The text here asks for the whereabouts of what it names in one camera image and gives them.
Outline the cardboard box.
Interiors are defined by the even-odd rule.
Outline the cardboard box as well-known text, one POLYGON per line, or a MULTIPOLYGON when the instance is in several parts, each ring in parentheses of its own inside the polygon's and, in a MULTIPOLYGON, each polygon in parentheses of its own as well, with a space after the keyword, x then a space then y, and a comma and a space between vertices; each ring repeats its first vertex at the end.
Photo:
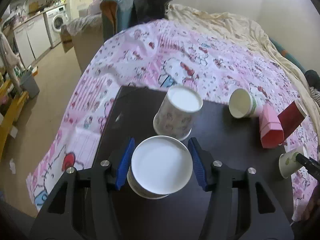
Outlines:
POLYGON ((72 37, 71 37, 70 33, 68 32, 66 25, 63 25, 61 27, 60 37, 61 37, 61 43, 63 46, 63 50, 65 53, 67 53, 74 46, 73 46, 72 37))

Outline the cream crumpled duvet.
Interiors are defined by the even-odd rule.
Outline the cream crumpled duvet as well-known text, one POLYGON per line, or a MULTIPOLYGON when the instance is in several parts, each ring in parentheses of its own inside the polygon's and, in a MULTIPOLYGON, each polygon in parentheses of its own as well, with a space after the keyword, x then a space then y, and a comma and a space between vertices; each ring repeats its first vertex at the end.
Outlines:
POLYGON ((295 79, 300 80, 310 94, 304 75, 305 69, 279 43, 268 36, 257 22, 230 12, 210 14, 181 4, 168 5, 166 18, 199 33, 232 41, 271 59, 283 66, 295 79))

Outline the pink paper cup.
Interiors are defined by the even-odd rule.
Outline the pink paper cup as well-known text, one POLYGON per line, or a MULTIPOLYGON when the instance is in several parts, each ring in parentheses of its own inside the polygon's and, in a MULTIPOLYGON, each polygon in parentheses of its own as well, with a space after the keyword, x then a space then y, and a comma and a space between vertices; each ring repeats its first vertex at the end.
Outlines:
POLYGON ((284 131, 274 108, 263 106, 259 116, 260 141, 263 148, 275 148, 284 141, 284 131))

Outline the grey waste bin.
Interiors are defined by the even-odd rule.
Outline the grey waste bin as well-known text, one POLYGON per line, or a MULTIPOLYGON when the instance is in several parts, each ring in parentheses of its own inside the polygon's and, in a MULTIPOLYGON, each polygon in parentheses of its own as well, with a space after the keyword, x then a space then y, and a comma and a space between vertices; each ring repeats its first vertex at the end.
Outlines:
POLYGON ((27 70, 22 75, 20 79, 20 86, 22 87, 23 90, 26 90, 29 93, 29 97, 31 99, 35 98, 40 92, 40 89, 30 70, 27 70))

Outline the yellow wooden rack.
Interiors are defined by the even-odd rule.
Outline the yellow wooden rack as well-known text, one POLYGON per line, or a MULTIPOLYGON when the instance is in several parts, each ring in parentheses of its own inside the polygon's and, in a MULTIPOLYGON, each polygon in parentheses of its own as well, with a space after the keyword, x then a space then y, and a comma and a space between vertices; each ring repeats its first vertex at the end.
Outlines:
POLYGON ((25 102, 29 99, 29 93, 24 90, 21 95, 15 95, 5 114, 1 115, 1 133, 0 133, 0 157, 3 155, 4 147, 8 136, 16 138, 18 129, 14 126, 14 122, 18 120, 21 110, 25 102))

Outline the pink Hello Kitty bedsheet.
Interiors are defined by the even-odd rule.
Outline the pink Hello Kitty bedsheet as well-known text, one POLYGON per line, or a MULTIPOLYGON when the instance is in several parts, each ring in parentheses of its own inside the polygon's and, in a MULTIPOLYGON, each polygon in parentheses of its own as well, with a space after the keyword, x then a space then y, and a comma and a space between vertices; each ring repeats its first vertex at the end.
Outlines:
POLYGON ((310 96, 304 74, 282 57, 259 25, 218 31, 156 20, 121 31, 107 40, 80 77, 57 135, 27 177, 31 202, 40 209, 61 177, 70 154, 79 168, 89 168, 107 117, 122 85, 165 90, 179 84, 204 100, 227 103, 233 90, 244 88, 277 112, 300 99, 308 111, 285 148, 307 144, 317 158, 319 107, 310 96))

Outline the white washing machine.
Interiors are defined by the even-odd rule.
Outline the white washing machine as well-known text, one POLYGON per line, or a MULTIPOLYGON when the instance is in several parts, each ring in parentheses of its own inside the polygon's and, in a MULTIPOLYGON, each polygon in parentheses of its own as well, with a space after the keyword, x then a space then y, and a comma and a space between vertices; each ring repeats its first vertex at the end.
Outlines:
POLYGON ((45 12, 44 21, 51 48, 54 48, 61 42, 60 33, 62 26, 69 22, 66 6, 61 5, 45 12))

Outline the white kitchen cabinets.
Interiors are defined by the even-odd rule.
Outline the white kitchen cabinets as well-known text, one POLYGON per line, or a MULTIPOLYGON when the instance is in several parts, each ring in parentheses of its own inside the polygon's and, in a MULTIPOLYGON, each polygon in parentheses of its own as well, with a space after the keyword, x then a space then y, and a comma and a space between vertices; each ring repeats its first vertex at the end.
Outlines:
POLYGON ((25 67, 29 67, 51 48, 43 14, 15 28, 14 38, 25 67))

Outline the red ribbed paper cup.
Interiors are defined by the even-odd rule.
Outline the red ribbed paper cup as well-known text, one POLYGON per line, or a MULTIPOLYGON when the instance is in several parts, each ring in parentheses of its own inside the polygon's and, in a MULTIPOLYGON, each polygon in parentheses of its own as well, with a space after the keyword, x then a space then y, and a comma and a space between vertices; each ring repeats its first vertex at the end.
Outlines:
POLYGON ((292 102, 278 115, 285 140, 297 129, 307 115, 308 113, 299 99, 292 102))

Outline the white pink-patterned paper cup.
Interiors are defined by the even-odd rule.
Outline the white pink-patterned paper cup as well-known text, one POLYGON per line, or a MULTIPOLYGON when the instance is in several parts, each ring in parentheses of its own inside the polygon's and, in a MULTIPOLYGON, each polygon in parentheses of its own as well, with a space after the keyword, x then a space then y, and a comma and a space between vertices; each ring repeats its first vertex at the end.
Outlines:
POLYGON ((203 100, 196 91, 181 85, 172 86, 153 119, 153 129, 157 135, 183 141, 190 135, 202 106, 203 100))

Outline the cream cartoon-print paper cup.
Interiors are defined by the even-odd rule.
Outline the cream cartoon-print paper cup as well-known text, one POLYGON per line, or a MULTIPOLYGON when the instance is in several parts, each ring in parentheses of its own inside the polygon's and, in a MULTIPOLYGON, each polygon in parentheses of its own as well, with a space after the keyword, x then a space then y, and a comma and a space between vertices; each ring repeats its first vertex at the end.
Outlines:
POLYGON ((161 199, 180 191, 193 173, 193 160, 186 146, 175 138, 157 135, 134 150, 127 181, 146 199, 161 199))

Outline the white green-band paper cup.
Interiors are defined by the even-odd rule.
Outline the white green-band paper cup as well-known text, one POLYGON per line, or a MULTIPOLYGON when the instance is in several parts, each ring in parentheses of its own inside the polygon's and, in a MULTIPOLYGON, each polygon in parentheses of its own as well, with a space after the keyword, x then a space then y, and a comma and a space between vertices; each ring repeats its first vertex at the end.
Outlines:
POLYGON ((259 115, 256 99, 243 88, 238 88, 231 94, 228 108, 231 115, 237 119, 259 115))

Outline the white green-leaf paper cup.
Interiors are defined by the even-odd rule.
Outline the white green-leaf paper cup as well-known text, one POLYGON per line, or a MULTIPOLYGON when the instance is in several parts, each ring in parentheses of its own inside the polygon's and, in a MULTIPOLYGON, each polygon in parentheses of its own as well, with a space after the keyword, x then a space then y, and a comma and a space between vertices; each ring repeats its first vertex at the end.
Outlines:
POLYGON ((278 166, 279 172, 284 179, 289 178, 292 174, 303 167, 302 164, 296 161, 296 156, 299 153, 308 157, 308 148, 306 144, 300 145, 297 148, 280 155, 278 166))

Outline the black and striped clothes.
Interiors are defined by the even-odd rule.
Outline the black and striped clothes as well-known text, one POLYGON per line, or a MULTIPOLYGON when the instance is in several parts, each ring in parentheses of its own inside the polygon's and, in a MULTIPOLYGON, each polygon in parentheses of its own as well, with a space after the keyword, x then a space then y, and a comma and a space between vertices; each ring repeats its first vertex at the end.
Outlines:
POLYGON ((307 70, 305 78, 310 88, 310 94, 313 100, 320 106, 320 77, 315 70, 307 70))

